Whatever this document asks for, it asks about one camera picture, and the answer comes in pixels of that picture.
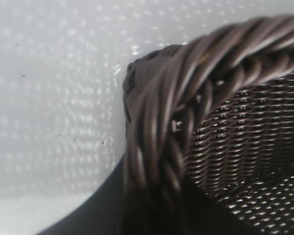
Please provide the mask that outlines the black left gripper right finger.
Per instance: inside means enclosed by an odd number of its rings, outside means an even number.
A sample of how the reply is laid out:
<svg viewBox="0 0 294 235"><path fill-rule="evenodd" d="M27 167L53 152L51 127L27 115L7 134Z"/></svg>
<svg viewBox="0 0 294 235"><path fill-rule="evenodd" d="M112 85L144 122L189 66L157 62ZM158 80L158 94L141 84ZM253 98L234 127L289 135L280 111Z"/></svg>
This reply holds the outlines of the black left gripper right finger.
<svg viewBox="0 0 294 235"><path fill-rule="evenodd" d="M224 235L226 228L215 202L191 182L183 182L178 214L184 235Z"/></svg>

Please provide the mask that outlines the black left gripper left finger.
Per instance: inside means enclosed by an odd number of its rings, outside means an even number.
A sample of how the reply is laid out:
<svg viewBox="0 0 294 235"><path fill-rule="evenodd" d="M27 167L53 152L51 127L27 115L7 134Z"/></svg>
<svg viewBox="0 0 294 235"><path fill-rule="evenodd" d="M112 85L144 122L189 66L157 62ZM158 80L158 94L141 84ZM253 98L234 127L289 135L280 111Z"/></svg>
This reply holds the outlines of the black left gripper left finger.
<svg viewBox="0 0 294 235"><path fill-rule="evenodd" d="M104 183L72 213L40 235L123 235L123 158Z"/></svg>

